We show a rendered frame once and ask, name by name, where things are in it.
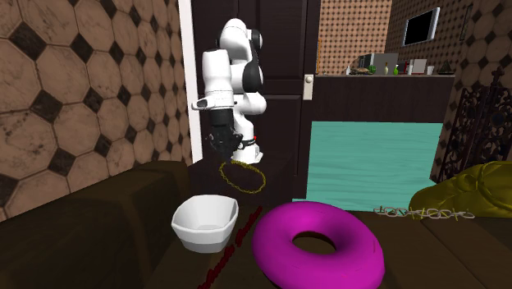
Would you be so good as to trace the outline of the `dark ornate screen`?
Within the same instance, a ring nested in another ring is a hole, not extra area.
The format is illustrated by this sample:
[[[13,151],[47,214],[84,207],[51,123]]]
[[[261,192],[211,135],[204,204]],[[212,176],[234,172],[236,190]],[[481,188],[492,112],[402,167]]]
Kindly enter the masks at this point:
[[[492,73],[489,85],[461,91],[454,121],[441,157],[439,183],[472,166],[505,161],[512,149],[512,89],[501,83],[502,67]]]

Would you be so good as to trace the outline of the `dark brown sofa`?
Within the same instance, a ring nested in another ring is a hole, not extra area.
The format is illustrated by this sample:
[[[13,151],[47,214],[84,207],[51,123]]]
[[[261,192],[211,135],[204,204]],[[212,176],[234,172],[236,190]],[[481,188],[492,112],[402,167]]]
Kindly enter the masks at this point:
[[[178,205],[226,186],[197,163],[146,163],[0,222],[0,289],[277,289],[251,241],[288,200],[288,170],[260,196],[242,196],[231,254],[185,249],[171,229]],[[379,289],[512,289],[512,219],[413,220],[358,212],[380,241]]]

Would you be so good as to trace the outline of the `white bowl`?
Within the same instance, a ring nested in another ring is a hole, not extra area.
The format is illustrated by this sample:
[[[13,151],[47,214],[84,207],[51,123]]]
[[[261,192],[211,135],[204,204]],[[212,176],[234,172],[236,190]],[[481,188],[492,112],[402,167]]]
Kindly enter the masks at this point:
[[[218,253],[229,241],[238,213],[238,202],[231,197],[195,195],[176,209],[171,227],[187,250]]]

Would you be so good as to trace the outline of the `dark wooden door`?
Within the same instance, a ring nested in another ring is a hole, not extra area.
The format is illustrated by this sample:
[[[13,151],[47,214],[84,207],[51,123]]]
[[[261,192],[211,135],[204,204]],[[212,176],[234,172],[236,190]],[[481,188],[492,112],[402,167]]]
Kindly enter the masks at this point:
[[[195,55],[213,47],[231,18],[263,36],[259,63],[267,110],[250,117],[263,151],[269,199],[303,199],[307,192],[312,122],[306,76],[316,71],[322,0],[191,0]]]

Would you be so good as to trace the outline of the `dark sideboard with items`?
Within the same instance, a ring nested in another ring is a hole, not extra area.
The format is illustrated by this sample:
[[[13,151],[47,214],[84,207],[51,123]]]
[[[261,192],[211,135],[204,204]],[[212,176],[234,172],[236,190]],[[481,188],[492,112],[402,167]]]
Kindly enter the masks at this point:
[[[309,106],[320,122],[441,123],[455,77],[317,76]]]

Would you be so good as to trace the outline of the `wall television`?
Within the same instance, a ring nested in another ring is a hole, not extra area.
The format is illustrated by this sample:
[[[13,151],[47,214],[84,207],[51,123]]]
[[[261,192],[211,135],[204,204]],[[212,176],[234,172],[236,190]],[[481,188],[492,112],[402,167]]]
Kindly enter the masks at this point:
[[[440,8],[435,7],[422,14],[409,18],[405,22],[405,29],[401,45],[424,43],[435,38]]]

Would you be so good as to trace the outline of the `yellow beanbag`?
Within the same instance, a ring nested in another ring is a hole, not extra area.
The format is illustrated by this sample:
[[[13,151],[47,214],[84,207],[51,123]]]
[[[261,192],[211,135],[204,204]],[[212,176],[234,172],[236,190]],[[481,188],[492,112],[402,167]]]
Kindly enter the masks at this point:
[[[512,218],[512,161],[493,161],[465,169],[418,191],[409,206],[413,210],[449,209],[477,217]]]

